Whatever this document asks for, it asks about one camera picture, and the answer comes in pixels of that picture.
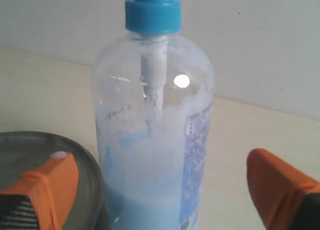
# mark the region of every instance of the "white dot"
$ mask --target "white dot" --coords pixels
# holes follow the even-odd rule
[[[52,153],[50,157],[52,159],[64,159],[67,155],[68,153],[66,153],[65,151],[57,151],[55,153]]]
[[[190,84],[190,78],[185,74],[180,74],[174,78],[173,82],[179,88],[185,89]]]

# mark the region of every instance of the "plastic bottle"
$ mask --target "plastic bottle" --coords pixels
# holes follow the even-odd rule
[[[178,34],[179,1],[126,0],[125,10],[129,33],[100,52],[92,71],[110,229],[195,230],[213,69]]]

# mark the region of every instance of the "orange object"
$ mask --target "orange object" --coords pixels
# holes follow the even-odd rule
[[[247,157],[247,183],[252,201],[267,230],[289,230],[308,194],[320,183],[265,149]]]
[[[51,158],[20,179],[0,195],[24,195],[30,198],[40,230],[61,230],[74,204],[79,181],[74,156]]]

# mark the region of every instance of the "table surface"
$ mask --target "table surface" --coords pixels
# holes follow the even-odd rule
[[[0,47],[0,131],[63,135],[98,159],[90,78],[88,66]],[[266,148],[320,180],[319,136],[320,121],[216,97],[198,230],[264,229],[247,188],[249,151]]]

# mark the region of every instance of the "bottle label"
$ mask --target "bottle label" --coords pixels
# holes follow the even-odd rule
[[[197,226],[210,116],[211,104],[203,111],[186,118],[179,230],[194,230]]]

